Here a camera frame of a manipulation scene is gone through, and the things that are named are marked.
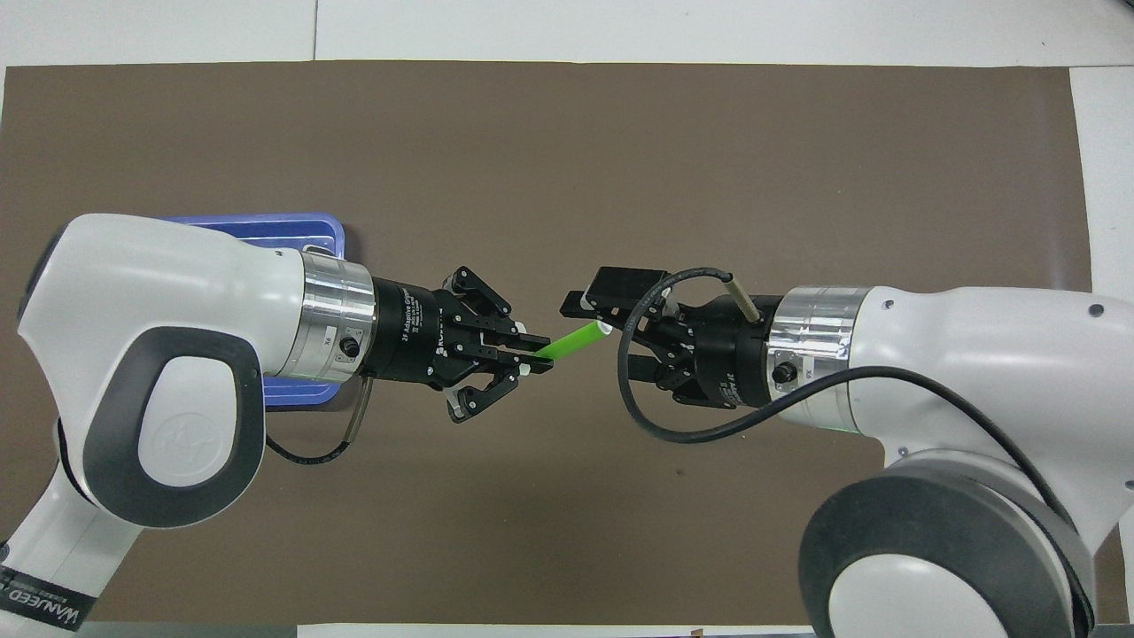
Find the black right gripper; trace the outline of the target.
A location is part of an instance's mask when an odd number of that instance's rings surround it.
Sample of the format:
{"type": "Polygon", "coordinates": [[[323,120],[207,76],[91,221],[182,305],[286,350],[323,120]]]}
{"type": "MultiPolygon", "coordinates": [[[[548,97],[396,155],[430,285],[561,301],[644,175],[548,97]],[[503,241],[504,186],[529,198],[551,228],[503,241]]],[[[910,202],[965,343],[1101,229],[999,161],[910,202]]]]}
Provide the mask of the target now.
{"type": "MultiPolygon", "coordinates": [[[[582,291],[566,295],[560,315],[598,318],[616,330],[631,327],[629,312],[668,271],[600,267],[582,291]]],[[[671,301],[653,301],[633,331],[643,346],[692,346],[693,351],[655,356],[631,354],[628,376],[668,392],[676,402],[710,408],[760,408],[771,400],[768,388],[768,339],[781,296],[754,296],[761,318],[750,323],[729,296],[718,296],[700,307],[683,307],[685,323],[671,301]]]]}

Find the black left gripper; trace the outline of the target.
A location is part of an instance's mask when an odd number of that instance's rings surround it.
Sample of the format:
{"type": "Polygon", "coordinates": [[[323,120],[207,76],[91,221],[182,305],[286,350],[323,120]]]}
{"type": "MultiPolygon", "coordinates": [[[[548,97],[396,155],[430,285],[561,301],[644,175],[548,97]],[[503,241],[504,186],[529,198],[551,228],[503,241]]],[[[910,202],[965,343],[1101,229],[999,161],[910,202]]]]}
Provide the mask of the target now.
{"type": "Polygon", "coordinates": [[[457,267],[443,288],[430,291],[383,278],[372,279],[376,320],[369,347],[369,376],[430,388],[446,388],[452,423],[469,422],[519,388],[522,378],[555,368],[535,352],[551,339],[531,334],[511,318],[506,301],[485,279],[457,267]],[[464,363],[448,354],[443,318],[476,331],[486,344],[526,354],[502,352],[497,360],[477,360],[462,378],[464,363]]]}

